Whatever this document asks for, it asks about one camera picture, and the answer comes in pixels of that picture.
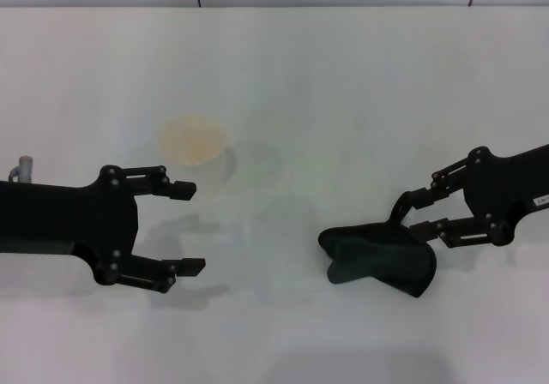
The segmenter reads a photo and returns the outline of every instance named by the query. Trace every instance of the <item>dark green fabric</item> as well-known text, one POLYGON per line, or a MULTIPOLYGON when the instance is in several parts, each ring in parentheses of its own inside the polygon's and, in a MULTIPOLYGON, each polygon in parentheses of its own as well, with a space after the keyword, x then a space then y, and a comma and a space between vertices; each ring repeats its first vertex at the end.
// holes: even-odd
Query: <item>dark green fabric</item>
POLYGON ((437 267, 427 243, 418 243, 404 227, 386 223, 333 228, 318 238, 334 260, 328 269, 333 284, 374 277, 414 297, 431 283, 437 267))

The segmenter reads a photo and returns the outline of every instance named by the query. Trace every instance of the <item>white table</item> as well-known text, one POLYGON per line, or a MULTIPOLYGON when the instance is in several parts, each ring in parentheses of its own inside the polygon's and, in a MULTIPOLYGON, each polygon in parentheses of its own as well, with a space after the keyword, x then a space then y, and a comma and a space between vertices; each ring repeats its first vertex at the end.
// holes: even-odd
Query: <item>white table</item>
MULTIPOLYGON (((446 249, 420 299, 331 285, 318 233, 385 219, 479 145, 549 142, 549 9, 0 9, 0 171, 91 183, 165 164, 159 127, 220 120, 193 201, 145 196, 134 252, 205 257, 167 295, 75 257, 0 256, 0 382, 545 383, 549 213, 446 249)), ((410 223, 466 216, 459 196, 410 223)))

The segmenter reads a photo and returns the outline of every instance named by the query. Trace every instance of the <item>table surface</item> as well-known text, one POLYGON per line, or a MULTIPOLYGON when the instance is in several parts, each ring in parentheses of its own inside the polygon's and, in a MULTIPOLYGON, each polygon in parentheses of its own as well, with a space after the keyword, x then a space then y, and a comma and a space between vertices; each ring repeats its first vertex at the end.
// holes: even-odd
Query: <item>table surface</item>
MULTIPOLYGON (((432 242, 420 299, 331 285, 317 235, 385 219, 474 147, 547 144, 547 40, 539 8, 0 9, 1 171, 166 164, 198 193, 141 197, 134 252, 208 263, 162 295, 2 255, 0 382, 546 382, 548 212, 504 248, 432 242), (158 149, 191 113, 229 139, 208 167, 158 149)), ((408 223, 467 215, 458 194, 408 223)))

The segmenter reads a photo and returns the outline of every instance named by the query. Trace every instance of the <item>white tabletop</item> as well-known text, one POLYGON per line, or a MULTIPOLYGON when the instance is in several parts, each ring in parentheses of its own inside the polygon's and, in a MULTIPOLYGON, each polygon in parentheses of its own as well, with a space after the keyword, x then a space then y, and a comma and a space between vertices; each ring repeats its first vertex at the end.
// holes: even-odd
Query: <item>white tabletop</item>
MULTIPOLYGON (((165 164, 198 193, 141 197, 134 252, 208 263, 162 295, 1 255, 0 382, 545 383, 549 213, 503 248, 432 242, 419 299, 331 285, 317 235, 386 219, 476 146, 547 144, 548 40, 549 9, 0 9, 0 171, 165 164), (163 159, 182 113, 219 120, 230 157, 163 159)), ((408 222, 468 214, 439 204, 408 222)))

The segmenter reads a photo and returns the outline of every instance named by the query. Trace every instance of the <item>white label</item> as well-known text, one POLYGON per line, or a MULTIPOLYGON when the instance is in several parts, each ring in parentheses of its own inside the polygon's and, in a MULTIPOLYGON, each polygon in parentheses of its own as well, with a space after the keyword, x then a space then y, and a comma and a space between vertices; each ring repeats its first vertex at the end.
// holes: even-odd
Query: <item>white label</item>
POLYGON ((544 204, 547 204, 549 203, 549 194, 548 195, 543 195, 541 197, 538 197, 538 198, 534 198, 534 204, 536 206, 543 206, 544 204))

